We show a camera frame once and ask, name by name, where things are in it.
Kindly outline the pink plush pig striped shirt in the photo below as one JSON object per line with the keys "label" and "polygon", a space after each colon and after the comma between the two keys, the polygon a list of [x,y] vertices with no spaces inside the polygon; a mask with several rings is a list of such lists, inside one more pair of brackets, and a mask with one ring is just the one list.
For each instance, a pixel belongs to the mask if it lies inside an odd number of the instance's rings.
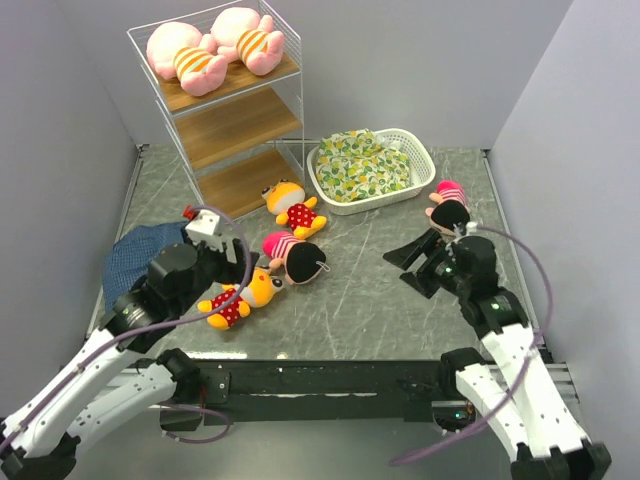
{"label": "pink plush pig striped shirt", "polygon": [[152,70],[164,80],[176,79],[194,97],[217,90],[224,82],[228,61],[216,54],[211,34],[202,34],[184,22],[166,22],[149,37],[146,56]]}

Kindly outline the white plastic basket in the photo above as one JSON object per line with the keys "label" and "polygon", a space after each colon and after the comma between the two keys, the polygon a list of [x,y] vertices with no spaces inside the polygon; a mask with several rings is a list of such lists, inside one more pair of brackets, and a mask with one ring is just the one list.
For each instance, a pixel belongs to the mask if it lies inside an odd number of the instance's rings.
{"label": "white plastic basket", "polygon": [[417,196],[435,178],[431,155],[403,129],[335,133],[307,156],[310,180],[335,215],[351,215]]}

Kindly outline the black-haired doll pink striped dress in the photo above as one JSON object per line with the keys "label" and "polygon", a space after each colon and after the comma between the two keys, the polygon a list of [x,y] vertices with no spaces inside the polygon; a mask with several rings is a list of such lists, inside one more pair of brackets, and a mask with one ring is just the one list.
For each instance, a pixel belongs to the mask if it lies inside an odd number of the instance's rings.
{"label": "black-haired doll pink striped dress", "polygon": [[284,270],[290,285],[303,285],[329,272],[327,256],[317,245],[296,238],[285,231],[270,233],[262,242],[264,254],[269,258],[269,269]]}

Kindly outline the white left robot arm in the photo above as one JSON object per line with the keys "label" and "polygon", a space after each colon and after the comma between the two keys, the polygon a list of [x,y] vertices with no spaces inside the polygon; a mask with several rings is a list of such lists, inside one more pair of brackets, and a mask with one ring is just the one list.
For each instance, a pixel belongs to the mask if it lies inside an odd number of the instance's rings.
{"label": "white left robot arm", "polygon": [[33,399],[1,422],[1,471],[9,479],[64,479],[78,455],[147,407],[195,398],[199,369],[163,352],[132,380],[107,384],[145,357],[214,283],[246,285],[257,257],[245,239],[213,235],[161,250],[114,303],[76,356]]}

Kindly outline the lemon print cloth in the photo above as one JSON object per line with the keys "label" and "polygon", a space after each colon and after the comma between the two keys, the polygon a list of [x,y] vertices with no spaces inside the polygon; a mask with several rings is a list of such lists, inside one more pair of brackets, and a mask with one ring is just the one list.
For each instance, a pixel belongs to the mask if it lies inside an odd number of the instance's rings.
{"label": "lemon print cloth", "polygon": [[369,129],[322,138],[314,175],[324,194],[339,203],[366,200],[411,185],[407,154],[398,143]]}

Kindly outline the yellow plush near shelf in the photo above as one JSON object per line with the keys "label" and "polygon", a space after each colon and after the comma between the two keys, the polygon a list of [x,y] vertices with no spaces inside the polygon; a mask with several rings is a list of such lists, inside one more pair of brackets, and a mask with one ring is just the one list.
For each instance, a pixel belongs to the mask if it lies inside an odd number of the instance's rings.
{"label": "yellow plush near shelf", "polygon": [[267,210],[275,216],[276,223],[289,227],[299,240],[309,238],[327,224],[327,218],[314,211],[317,198],[307,198],[304,188],[297,183],[282,179],[264,188],[261,197]]}

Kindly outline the blue checked cloth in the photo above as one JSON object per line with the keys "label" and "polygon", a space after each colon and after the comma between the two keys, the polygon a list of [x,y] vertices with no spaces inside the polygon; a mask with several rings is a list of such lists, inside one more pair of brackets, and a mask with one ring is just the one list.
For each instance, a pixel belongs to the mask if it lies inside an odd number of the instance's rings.
{"label": "blue checked cloth", "polygon": [[136,226],[113,245],[102,270],[106,310],[147,272],[149,263],[164,247],[184,242],[182,229],[186,225],[182,221]]}

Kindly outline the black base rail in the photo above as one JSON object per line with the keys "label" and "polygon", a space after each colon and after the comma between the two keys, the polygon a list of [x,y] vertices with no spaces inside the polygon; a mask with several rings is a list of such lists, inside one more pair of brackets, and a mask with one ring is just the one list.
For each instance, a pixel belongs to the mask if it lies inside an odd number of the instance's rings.
{"label": "black base rail", "polygon": [[458,431],[476,419],[435,360],[203,360],[169,401],[232,421],[400,418]]}

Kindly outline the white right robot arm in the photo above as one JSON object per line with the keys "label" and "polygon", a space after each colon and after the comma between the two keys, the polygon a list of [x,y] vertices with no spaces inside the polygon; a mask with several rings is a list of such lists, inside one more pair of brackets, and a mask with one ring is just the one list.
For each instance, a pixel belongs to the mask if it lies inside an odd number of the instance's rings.
{"label": "white right robot arm", "polygon": [[400,466],[434,455],[491,428],[510,460],[514,479],[602,479],[611,466],[607,447],[594,442],[572,415],[538,349],[534,329],[517,296],[500,286],[493,242],[468,224],[447,242],[435,229],[384,253],[402,280],[426,298],[445,290],[457,298],[462,317],[490,354],[504,381],[498,383],[474,348],[442,355],[438,387],[469,401],[479,419],[453,428],[452,436],[390,460]]}

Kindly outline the yellow plush red dotted dress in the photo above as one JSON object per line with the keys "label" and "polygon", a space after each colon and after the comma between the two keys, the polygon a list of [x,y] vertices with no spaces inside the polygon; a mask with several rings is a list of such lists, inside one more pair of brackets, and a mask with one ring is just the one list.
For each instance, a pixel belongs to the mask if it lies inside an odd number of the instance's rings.
{"label": "yellow plush red dotted dress", "polygon": [[228,330],[252,310],[266,306],[284,287],[280,277],[264,268],[255,267],[251,281],[240,289],[238,285],[224,285],[223,291],[210,300],[200,301],[197,308],[207,315],[208,324],[218,330]]}

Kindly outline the black-haired doll by basket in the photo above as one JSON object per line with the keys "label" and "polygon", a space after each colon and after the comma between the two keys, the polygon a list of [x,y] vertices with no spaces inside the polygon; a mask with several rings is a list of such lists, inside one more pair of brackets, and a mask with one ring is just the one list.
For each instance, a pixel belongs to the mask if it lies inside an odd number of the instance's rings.
{"label": "black-haired doll by basket", "polygon": [[464,227],[470,221],[470,208],[464,188],[453,180],[442,180],[436,190],[429,194],[434,206],[425,214],[430,225],[440,233],[454,236],[457,227]]}

